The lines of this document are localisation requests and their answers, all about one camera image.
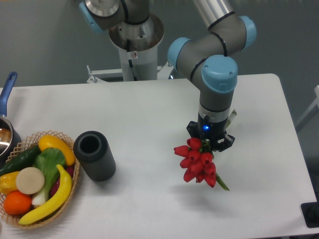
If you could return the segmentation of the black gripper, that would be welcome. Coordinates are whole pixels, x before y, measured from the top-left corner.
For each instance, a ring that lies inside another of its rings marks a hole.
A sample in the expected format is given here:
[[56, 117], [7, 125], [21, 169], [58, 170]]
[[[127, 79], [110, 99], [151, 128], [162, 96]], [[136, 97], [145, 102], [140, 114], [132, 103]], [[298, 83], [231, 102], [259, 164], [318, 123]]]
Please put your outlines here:
[[197, 122], [190, 121], [186, 129], [192, 138], [216, 140], [215, 151], [225, 151], [235, 141], [235, 137], [225, 133], [228, 113], [198, 112]]

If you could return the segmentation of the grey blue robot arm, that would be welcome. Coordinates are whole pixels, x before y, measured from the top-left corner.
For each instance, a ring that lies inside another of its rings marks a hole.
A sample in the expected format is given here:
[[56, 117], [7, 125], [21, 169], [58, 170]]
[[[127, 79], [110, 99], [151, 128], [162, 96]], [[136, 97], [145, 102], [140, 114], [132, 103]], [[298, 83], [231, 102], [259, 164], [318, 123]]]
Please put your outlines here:
[[[194, 5], [208, 34], [197, 41], [176, 39], [167, 60], [200, 91], [198, 120], [190, 122], [187, 131], [221, 152], [235, 140], [226, 132], [238, 76], [231, 55], [249, 47], [257, 31], [254, 22], [237, 16], [227, 0], [197, 0]], [[163, 23], [150, 12], [147, 0], [84, 0], [79, 8], [93, 31], [108, 31], [119, 51], [125, 81], [157, 79]]]

